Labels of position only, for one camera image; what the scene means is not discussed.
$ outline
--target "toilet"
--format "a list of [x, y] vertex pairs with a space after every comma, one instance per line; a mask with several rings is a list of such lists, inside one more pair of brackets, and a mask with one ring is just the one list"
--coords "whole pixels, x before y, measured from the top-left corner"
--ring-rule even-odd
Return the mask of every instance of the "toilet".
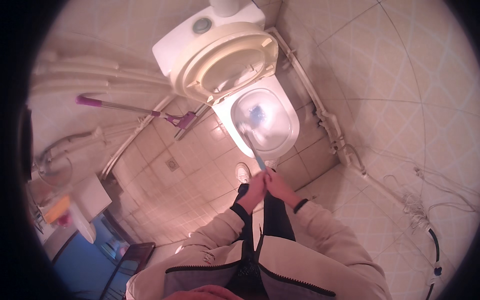
[[275, 76], [278, 43], [264, 32], [265, 15], [253, 3], [230, 17], [209, 6], [153, 46], [174, 91], [212, 107], [239, 149], [254, 157], [235, 124], [252, 127], [250, 138], [264, 160], [291, 149], [298, 116]]

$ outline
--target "purple mop handle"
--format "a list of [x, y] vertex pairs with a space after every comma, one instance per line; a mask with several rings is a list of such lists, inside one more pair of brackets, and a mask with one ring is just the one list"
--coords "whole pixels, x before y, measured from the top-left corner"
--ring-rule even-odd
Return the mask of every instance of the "purple mop handle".
[[150, 115], [150, 116], [154, 116], [154, 117], [166, 118], [165, 114], [162, 116], [161, 111], [148, 110], [148, 109], [143, 109], [143, 108], [136, 108], [136, 107], [133, 107], [133, 106], [111, 103], [111, 102], [92, 99], [92, 98], [87, 98], [87, 97], [83, 97], [83, 96], [77, 96], [77, 98], [75, 99], [75, 103], [79, 104], [79, 105], [88, 105], [88, 106], [93, 106], [93, 107], [98, 107], [98, 108], [120, 109], [120, 110], [126, 110], [126, 111], [141, 113], [141, 114], [145, 114], [145, 115]]

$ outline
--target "floor drain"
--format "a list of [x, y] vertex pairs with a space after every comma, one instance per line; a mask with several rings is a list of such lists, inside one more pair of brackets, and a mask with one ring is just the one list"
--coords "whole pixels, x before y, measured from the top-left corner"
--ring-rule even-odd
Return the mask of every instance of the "floor drain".
[[170, 169], [170, 171], [172, 171], [172, 172], [179, 168], [179, 165], [177, 164], [177, 162], [175, 161], [175, 159], [173, 157], [171, 159], [167, 160], [166, 164], [167, 164], [168, 168]]

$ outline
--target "person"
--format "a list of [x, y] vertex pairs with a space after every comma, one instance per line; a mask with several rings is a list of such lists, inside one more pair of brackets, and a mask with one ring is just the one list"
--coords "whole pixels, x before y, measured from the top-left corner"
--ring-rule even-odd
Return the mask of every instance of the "person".
[[[392, 298], [383, 270], [348, 226], [298, 197], [271, 168], [253, 178], [244, 163], [235, 171], [232, 207], [192, 232], [180, 252], [134, 275], [126, 299]], [[252, 212], [261, 200], [264, 226], [254, 251]], [[285, 204], [317, 251], [295, 242]]]

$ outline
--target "toilet tank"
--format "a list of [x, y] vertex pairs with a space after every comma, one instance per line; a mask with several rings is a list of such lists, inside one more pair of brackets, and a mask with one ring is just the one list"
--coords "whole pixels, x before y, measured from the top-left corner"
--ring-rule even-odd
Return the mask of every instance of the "toilet tank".
[[152, 48], [153, 55], [160, 66], [162, 73], [170, 76], [172, 66], [177, 56], [184, 50], [193, 40], [201, 34], [193, 32], [193, 25], [202, 18], [208, 18], [211, 21], [210, 30], [225, 24], [234, 22], [250, 22], [255, 23], [263, 30], [265, 27], [265, 15], [251, 1], [241, 1], [243, 7], [238, 13], [231, 17], [219, 17], [214, 14], [213, 7], [209, 6], [204, 10], [196, 13], [186, 21], [175, 27], [159, 40]]

